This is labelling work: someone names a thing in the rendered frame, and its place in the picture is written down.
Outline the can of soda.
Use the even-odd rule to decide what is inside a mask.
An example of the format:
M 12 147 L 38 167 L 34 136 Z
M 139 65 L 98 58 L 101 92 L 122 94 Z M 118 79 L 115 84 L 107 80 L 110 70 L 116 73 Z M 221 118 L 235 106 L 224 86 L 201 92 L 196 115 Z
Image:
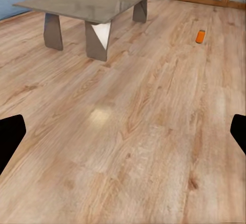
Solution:
M 200 30 L 198 32 L 198 35 L 197 35 L 197 38 L 196 38 L 196 43 L 199 43 L 199 44 L 202 43 L 205 34 L 206 34 L 205 31 Z

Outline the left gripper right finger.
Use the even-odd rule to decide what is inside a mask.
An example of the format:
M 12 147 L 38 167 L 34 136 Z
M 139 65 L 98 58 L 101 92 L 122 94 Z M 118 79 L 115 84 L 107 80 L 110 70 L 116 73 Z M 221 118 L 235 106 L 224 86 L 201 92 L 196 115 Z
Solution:
M 230 132 L 246 154 L 246 116 L 234 115 Z

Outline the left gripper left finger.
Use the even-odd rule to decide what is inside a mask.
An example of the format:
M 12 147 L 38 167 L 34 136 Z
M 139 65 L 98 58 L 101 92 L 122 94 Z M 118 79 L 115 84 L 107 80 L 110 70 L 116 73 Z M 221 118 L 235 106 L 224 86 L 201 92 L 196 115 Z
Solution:
M 0 175 L 25 134 L 26 126 L 21 114 L 0 120 Z

